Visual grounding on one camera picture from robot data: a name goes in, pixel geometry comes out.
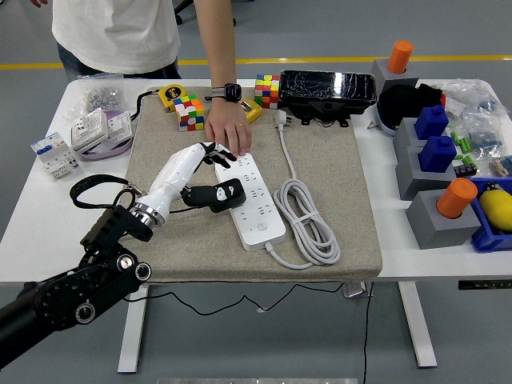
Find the person's left hand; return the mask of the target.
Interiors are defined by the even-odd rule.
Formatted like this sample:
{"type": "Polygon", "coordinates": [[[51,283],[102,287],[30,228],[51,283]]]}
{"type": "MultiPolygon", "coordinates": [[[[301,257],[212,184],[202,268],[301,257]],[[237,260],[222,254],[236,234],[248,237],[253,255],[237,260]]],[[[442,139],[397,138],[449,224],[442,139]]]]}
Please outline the person's left hand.
{"type": "Polygon", "coordinates": [[[234,156],[250,151],[252,131],[246,112],[237,102],[213,98],[206,117],[204,131],[208,142],[216,142],[228,148],[234,156]]]}

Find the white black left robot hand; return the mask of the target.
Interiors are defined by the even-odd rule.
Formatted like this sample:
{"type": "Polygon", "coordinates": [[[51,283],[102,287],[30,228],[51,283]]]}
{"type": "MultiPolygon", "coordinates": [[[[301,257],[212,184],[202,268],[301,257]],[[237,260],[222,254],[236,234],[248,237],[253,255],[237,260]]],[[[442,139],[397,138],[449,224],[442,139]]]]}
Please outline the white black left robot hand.
{"type": "Polygon", "coordinates": [[[160,170],[149,192],[136,199],[132,214],[143,214],[153,220],[153,226],[163,226],[170,215],[170,205],[181,198],[181,191],[203,162],[230,168],[230,162],[236,160],[234,154],[215,142],[200,142],[180,150],[160,170]]]}

